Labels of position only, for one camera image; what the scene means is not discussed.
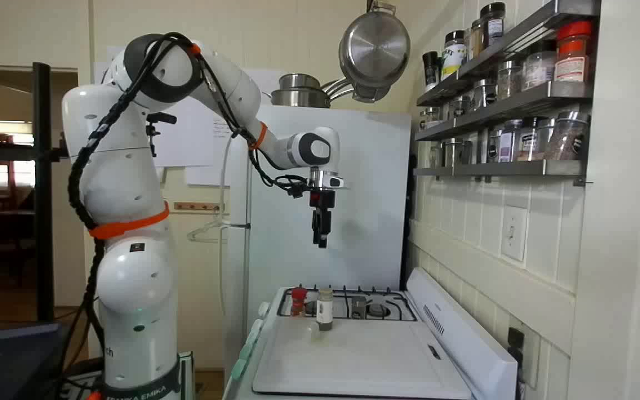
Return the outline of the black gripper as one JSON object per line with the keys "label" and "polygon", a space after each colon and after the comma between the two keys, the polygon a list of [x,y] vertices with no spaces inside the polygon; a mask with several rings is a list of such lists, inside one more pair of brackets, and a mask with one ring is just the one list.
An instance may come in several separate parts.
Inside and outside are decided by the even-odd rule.
{"label": "black gripper", "polygon": [[335,191],[344,187],[344,181],[335,171],[313,169],[309,206],[313,209],[313,246],[328,250],[331,229],[331,209],[335,207]]}

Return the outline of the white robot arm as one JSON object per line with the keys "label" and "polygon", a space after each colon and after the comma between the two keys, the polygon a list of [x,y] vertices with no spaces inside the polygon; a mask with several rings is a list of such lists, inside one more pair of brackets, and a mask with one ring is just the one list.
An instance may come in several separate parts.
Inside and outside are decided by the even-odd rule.
{"label": "white robot arm", "polygon": [[131,41],[102,82],[63,99],[69,206],[96,242],[85,309],[105,364],[90,400],[191,399],[191,361],[178,353],[169,202],[149,144],[152,119],[184,99],[216,111],[251,157],[268,158],[281,189],[311,196],[313,242],[328,242],[329,200],[341,184],[338,134],[315,127],[278,138],[258,119],[261,89],[234,63],[182,34]]}

